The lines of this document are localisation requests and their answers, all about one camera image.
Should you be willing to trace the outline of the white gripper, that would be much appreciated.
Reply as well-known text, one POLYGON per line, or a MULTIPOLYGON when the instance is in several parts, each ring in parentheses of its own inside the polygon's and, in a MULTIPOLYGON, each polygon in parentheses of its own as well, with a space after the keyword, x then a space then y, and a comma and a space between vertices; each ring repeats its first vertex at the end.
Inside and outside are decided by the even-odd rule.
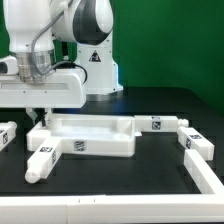
POLYGON ((49 124, 51 108, 81 108, 86 102, 80 69, 58 69, 44 77, 42 84, 28 84, 18 75, 17 59, 0 58, 0 108, 27 108, 26 114, 36 123, 33 108, 45 108, 42 126, 49 124))

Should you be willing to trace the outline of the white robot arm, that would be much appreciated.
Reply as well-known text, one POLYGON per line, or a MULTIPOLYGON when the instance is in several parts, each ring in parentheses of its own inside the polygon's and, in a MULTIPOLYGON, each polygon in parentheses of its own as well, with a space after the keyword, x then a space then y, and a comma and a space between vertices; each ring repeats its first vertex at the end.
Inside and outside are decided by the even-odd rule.
POLYGON ((10 55, 0 108, 80 108, 123 91, 112 58, 110 0, 3 0, 10 55))

